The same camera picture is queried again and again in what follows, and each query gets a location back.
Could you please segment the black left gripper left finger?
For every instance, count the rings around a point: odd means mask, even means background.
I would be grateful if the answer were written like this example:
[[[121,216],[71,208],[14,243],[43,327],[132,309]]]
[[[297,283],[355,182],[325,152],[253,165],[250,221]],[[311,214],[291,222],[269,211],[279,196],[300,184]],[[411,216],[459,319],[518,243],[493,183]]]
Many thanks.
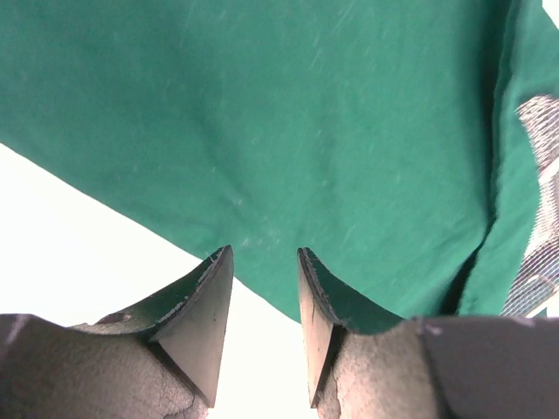
[[[4,418],[204,418],[215,405],[233,280],[224,246],[95,324],[1,318]]]

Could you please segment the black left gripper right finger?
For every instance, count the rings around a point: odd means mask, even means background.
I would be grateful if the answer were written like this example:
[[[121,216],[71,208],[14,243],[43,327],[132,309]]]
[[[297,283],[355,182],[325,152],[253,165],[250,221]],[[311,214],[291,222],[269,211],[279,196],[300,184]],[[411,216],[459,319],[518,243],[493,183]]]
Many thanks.
[[[555,418],[553,318],[402,319],[297,252],[309,404],[321,418]]]

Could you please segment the dark green surgical cloth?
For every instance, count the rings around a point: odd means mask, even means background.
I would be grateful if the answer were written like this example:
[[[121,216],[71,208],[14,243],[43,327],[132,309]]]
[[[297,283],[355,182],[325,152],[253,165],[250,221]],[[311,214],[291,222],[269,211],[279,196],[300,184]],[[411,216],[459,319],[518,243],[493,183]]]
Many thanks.
[[[558,93],[538,1],[4,1],[1,141],[299,316],[295,252],[392,313],[496,315]]]

